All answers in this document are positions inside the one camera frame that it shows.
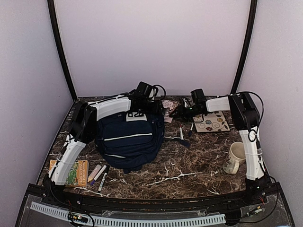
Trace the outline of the pink illustrated paperback book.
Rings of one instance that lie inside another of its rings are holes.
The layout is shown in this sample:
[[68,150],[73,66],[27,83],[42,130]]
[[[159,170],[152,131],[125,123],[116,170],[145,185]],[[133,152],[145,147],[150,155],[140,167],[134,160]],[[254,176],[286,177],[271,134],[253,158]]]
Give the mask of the pink illustrated paperback book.
[[173,118],[169,117],[169,115],[177,108],[179,102],[171,101],[171,100],[163,100],[162,104],[164,107],[164,121],[167,123],[172,123]]

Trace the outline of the navy blue student backpack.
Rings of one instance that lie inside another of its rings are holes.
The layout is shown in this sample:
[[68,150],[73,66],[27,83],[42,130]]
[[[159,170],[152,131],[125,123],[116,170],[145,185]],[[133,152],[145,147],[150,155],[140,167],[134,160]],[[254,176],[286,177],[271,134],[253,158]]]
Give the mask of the navy blue student backpack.
[[130,116],[120,112],[97,121],[95,144],[100,155],[125,174],[152,162],[162,145],[165,121],[162,114]]

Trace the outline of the green Storey Treehouse book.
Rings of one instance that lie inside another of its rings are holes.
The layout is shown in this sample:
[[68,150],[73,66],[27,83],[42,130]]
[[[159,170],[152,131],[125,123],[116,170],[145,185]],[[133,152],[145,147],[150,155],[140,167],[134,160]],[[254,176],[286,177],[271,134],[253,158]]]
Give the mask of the green Storey Treehouse book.
[[66,187],[86,187],[88,180],[89,162],[76,160],[67,174]]

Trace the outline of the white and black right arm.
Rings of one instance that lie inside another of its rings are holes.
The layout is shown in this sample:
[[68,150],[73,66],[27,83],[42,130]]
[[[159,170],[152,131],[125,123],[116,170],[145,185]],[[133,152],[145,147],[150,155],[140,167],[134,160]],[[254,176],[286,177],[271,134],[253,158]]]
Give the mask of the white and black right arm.
[[246,178],[255,181],[264,176],[263,158],[261,152],[259,127],[264,114],[264,107],[260,112],[251,96],[262,98],[251,91],[242,91],[230,95],[207,99],[202,89],[191,92],[193,105],[180,104],[172,113],[172,118],[189,120],[200,114],[210,114],[217,111],[230,111],[232,122],[239,132],[246,156]]

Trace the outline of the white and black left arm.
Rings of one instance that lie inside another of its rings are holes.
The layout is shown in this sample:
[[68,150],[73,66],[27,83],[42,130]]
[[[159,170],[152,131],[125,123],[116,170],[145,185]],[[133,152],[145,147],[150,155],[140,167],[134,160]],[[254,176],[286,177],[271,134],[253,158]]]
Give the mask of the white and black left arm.
[[140,82],[131,92],[95,102],[79,102],[55,166],[43,184],[64,186],[80,152],[92,141],[105,161],[124,173],[152,162],[164,139],[160,85]]

